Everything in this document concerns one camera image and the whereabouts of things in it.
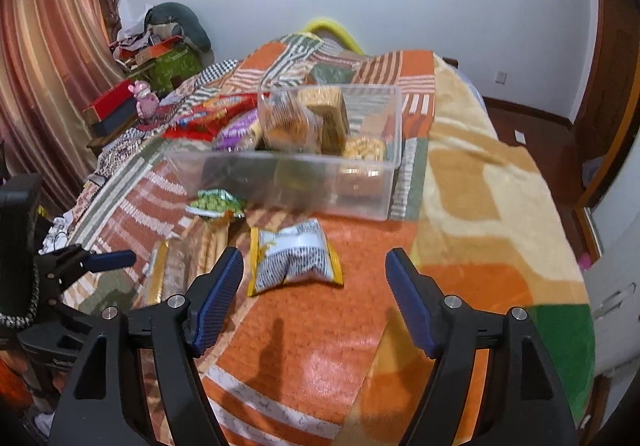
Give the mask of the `red cartoon snack bag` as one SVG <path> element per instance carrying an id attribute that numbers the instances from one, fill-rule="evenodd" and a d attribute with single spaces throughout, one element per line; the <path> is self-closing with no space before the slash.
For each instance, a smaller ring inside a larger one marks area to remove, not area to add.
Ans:
<path id="1" fill-rule="evenodd" d="M 256 93 L 219 95 L 171 121 L 163 138 L 211 143 L 234 118 L 256 107 Z"/>

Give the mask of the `puffed snack clear pack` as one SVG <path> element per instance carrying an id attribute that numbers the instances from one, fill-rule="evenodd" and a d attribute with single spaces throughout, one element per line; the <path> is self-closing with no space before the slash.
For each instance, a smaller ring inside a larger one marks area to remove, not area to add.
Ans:
<path id="1" fill-rule="evenodd" d="M 338 168 L 335 191 L 347 197 L 377 197 L 382 194 L 386 145 L 377 137 L 354 135 L 346 140 Z"/>

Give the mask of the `orange bread clear pack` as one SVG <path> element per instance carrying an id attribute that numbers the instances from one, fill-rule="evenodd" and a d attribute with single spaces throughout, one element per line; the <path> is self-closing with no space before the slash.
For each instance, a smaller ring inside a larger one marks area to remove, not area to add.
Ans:
<path id="1" fill-rule="evenodd" d="M 278 88 L 257 95 L 265 145 L 277 151 L 320 154 L 323 120 L 299 98 L 299 91 Z"/>

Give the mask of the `long biscuit gold pack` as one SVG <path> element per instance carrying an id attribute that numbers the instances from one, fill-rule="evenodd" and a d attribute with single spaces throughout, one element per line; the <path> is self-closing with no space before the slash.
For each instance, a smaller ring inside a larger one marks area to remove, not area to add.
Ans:
<path id="1" fill-rule="evenodd" d="M 158 240 L 144 268 L 143 306 L 186 293 L 192 282 L 208 274 L 228 246 L 231 216 L 194 218 L 178 236 Z"/>

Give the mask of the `red and black box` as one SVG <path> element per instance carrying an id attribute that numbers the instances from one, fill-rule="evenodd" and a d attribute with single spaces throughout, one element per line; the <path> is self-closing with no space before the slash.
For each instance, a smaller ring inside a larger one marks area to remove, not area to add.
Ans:
<path id="1" fill-rule="evenodd" d="M 130 91 L 132 82 L 123 80 L 82 110 L 82 117 L 96 137 L 107 136 L 137 117 L 136 100 Z"/>

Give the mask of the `orange beige fleece blanket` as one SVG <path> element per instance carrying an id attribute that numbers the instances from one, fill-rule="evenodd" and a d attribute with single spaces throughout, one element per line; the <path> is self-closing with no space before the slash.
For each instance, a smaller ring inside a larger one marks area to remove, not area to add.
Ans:
<path id="1" fill-rule="evenodd" d="M 594 378 L 593 323 L 582 273 L 548 184 L 523 146 L 498 140 L 457 70 L 436 54 L 434 70 L 435 119 L 409 255 L 443 292 L 474 308 L 529 311 L 577 424 Z M 332 445 L 397 445 L 432 367 L 412 345 L 394 304 Z"/>

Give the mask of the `pink plush toy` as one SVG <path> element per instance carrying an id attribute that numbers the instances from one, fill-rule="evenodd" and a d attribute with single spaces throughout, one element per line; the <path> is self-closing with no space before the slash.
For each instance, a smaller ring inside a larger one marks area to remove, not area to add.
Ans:
<path id="1" fill-rule="evenodd" d="M 136 100 L 137 115 L 141 122 L 148 122 L 154 117 L 160 100 L 152 91 L 151 85 L 142 80 L 134 81 L 128 86 L 128 91 Z"/>

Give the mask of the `green pea snack bag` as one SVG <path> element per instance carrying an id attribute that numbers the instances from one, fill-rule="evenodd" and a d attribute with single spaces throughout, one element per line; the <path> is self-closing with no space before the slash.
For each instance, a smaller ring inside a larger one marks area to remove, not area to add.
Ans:
<path id="1" fill-rule="evenodd" d="M 201 218 L 244 218 L 245 202 L 225 189 L 199 190 L 186 204 L 186 212 Z"/>

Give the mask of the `green gift box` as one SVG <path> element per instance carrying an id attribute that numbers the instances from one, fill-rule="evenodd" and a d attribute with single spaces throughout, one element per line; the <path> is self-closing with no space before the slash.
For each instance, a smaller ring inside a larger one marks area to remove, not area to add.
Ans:
<path id="1" fill-rule="evenodd" d="M 201 71 L 198 53 L 189 45 L 180 44 L 153 60 L 148 71 L 149 84 L 156 94 L 166 95 Z"/>

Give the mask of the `striped orange curtain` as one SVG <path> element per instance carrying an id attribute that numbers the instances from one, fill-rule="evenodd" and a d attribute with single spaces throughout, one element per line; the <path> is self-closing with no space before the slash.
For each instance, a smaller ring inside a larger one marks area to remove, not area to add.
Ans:
<path id="1" fill-rule="evenodd" d="M 84 110 L 122 72 L 118 0 L 1 0 L 1 139 L 11 174 L 38 173 L 61 212 L 96 167 Z"/>

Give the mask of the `white yellow patterned snack bag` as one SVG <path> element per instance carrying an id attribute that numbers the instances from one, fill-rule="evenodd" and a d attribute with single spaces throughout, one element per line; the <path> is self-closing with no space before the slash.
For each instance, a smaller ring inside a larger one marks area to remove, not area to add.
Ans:
<path id="1" fill-rule="evenodd" d="M 276 232 L 250 229 L 248 296 L 309 281 L 344 286 L 340 258 L 316 218 Z"/>

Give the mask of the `purple snack bag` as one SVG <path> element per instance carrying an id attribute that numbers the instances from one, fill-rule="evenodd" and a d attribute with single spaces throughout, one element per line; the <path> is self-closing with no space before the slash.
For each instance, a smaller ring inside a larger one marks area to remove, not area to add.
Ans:
<path id="1" fill-rule="evenodd" d="M 216 151 L 253 151 L 262 140 L 262 126 L 258 111 L 247 111 L 235 117 L 217 135 L 212 143 Z"/>

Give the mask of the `dark green pillow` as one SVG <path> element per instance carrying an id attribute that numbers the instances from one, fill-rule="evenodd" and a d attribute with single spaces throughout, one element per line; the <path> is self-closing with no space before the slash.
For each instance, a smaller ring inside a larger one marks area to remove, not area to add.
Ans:
<path id="1" fill-rule="evenodd" d="M 200 24 L 198 16 L 188 6 L 178 2 L 163 2 L 151 7 L 144 17 L 147 26 L 178 24 L 183 35 L 202 53 L 212 49 L 208 34 Z"/>

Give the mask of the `patchwork quilt bedspread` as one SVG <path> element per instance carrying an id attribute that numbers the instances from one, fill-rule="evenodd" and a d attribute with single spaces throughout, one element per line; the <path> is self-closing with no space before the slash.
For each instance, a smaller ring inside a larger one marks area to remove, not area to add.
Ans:
<path id="1" fill-rule="evenodd" d="M 442 60 L 427 50 L 362 56 L 312 34 L 289 34 L 208 79 L 190 105 L 218 94 L 305 84 L 326 65 L 357 85 L 401 90 L 401 165 L 384 221 L 319 216 L 343 281 L 308 280 L 255 293 L 243 275 L 216 344 L 198 360 L 205 392 L 235 445 L 395 445 L 407 429 L 432 364 L 410 343 L 384 274 L 386 252 L 418 236 L 426 130 Z M 186 188 L 166 159 L 169 140 L 126 138 L 129 157 L 107 154 L 105 185 L 82 195 L 70 239 L 96 251 L 129 248 L 134 266 L 86 275 L 67 302 L 91 312 L 114 296 L 140 302 L 152 247 L 164 237 L 210 244 L 204 221 L 186 212 Z"/>

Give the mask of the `clear plastic storage bin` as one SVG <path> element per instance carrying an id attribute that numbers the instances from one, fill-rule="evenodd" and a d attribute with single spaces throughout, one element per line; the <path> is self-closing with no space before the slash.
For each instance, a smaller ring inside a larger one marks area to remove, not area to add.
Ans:
<path id="1" fill-rule="evenodd" d="M 382 144 L 382 156 L 213 151 L 177 140 L 165 158 L 189 196 L 221 188 L 249 204 L 385 221 L 401 162 L 402 98 L 395 85 L 342 85 L 349 138 Z"/>

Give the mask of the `tan wafer biscuit pack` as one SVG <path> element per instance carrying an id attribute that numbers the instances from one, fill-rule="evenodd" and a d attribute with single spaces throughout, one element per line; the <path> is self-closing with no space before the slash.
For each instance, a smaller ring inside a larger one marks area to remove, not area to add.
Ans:
<path id="1" fill-rule="evenodd" d="M 322 119 L 322 152 L 342 154 L 349 134 L 342 89 L 338 86 L 310 86 L 300 90 L 297 99 Z"/>

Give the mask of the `white wall socket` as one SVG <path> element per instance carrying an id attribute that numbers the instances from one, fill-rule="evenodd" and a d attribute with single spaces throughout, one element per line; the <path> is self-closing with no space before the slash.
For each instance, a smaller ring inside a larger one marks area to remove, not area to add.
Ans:
<path id="1" fill-rule="evenodd" d="M 506 83 L 506 73 L 504 71 L 498 71 L 496 73 L 495 82 L 498 84 Z"/>

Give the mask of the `yellow tube bed frame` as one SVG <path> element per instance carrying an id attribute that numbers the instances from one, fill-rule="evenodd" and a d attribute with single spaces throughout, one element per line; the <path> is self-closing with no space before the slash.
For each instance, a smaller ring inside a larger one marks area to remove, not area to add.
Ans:
<path id="1" fill-rule="evenodd" d="M 302 31 L 312 34 L 327 33 L 329 36 L 332 36 L 337 43 L 340 43 L 345 50 L 350 50 L 358 55 L 364 54 L 363 49 L 347 30 L 341 24 L 330 18 L 317 17 L 311 19 Z"/>

